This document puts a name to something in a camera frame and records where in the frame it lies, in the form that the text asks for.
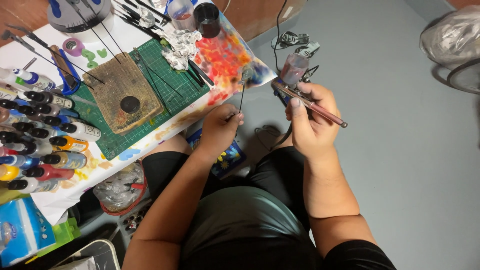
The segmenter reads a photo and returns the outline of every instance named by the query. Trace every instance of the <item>purple tape roll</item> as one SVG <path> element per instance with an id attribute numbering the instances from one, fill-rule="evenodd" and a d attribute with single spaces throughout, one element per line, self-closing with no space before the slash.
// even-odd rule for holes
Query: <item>purple tape roll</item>
<path id="1" fill-rule="evenodd" d="M 85 49 L 85 45 L 78 39 L 71 37 L 63 42 L 62 48 L 66 53 L 77 57 L 82 55 L 82 49 Z"/>

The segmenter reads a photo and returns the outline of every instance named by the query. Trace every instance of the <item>sandal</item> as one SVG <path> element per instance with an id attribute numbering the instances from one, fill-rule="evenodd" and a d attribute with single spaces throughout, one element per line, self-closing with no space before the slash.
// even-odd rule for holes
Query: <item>sandal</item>
<path id="1" fill-rule="evenodd" d="M 318 51 L 320 44 L 316 41 L 309 42 L 306 46 L 300 46 L 295 49 L 295 52 L 305 56 L 306 58 L 311 58 L 314 53 Z"/>
<path id="2" fill-rule="evenodd" d="M 293 45 L 307 44 L 309 41 L 310 41 L 310 37 L 308 36 L 308 34 L 297 35 L 290 31 L 286 31 L 285 33 L 280 35 L 280 40 L 276 45 L 276 49 L 285 49 Z M 276 44 L 276 37 L 272 39 L 272 42 L 271 42 L 272 49 L 275 48 L 275 44 Z"/>

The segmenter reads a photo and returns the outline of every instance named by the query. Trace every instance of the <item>airbrush paint cup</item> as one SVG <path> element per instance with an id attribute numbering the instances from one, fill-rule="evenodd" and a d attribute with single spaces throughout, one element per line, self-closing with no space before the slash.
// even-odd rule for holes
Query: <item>airbrush paint cup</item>
<path id="1" fill-rule="evenodd" d="M 280 78 L 288 85 L 298 83 L 308 69 L 308 58 L 298 53 L 291 53 L 283 65 Z"/>
<path id="2" fill-rule="evenodd" d="M 193 4 L 190 0 L 173 0 L 168 5 L 168 15 L 172 18 L 173 26 L 177 30 L 193 32 L 197 29 L 193 17 Z"/>
<path id="3" fill-rule="evenodd" d="M 204 38 L 214 38 L 220 33 L 220 11 L 212 3 L 199 4 L 193 11 L 198 31 Z"/>

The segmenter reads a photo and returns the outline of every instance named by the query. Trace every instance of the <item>fingernail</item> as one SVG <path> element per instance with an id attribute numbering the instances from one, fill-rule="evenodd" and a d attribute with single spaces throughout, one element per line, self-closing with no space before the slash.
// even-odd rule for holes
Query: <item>fingernail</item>
<path id="1" fill-rule="evenodd" d="M 292 99 L 290 100 L 290 104 L 292 105 L 292 107 L 297 108 L 297 107 L 300 106 L 300 99 L 298 99 L 298 98 L 292 98 Z"/>

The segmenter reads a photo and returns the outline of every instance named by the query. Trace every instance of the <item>black container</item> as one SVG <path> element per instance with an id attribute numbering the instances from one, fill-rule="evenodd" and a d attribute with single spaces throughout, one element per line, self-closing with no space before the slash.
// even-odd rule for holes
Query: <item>black container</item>
<path id="1" fill-rule="evenodd" d="M 202 3 L 193 11 L 198 31 L 204 38 L 214 38 L 220 33 L 220 11 L 212 3 Z"/>

